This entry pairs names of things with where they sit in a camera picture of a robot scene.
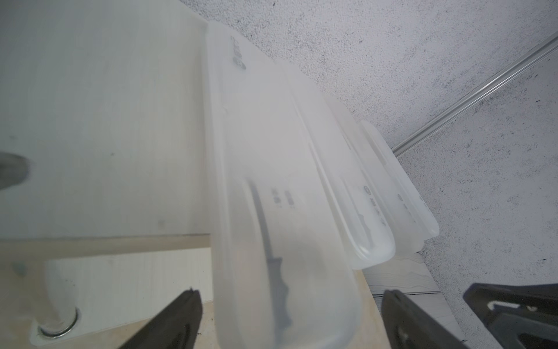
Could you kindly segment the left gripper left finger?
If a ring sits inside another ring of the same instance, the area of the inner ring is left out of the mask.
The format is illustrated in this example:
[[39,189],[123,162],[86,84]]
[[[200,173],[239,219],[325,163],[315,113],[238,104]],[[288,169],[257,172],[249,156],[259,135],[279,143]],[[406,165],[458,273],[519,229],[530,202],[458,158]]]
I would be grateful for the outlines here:
[[202,315],[200,292],[184,291],[120,348],[194,348]]

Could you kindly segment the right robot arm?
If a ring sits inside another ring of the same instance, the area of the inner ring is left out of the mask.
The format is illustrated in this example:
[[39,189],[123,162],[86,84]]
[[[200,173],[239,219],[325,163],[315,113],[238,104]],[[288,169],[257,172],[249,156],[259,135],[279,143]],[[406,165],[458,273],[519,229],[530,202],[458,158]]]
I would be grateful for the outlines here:
[[463,299],[501,347],[557,347],[556,284],[472,284]]

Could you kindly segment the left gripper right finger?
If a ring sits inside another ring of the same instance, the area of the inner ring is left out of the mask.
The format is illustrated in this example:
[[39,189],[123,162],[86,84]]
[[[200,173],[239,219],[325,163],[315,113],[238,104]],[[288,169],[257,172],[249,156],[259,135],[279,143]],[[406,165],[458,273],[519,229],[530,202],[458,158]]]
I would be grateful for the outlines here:
[[381,315],[391,348],[467,349],[399,290],[384,292]]

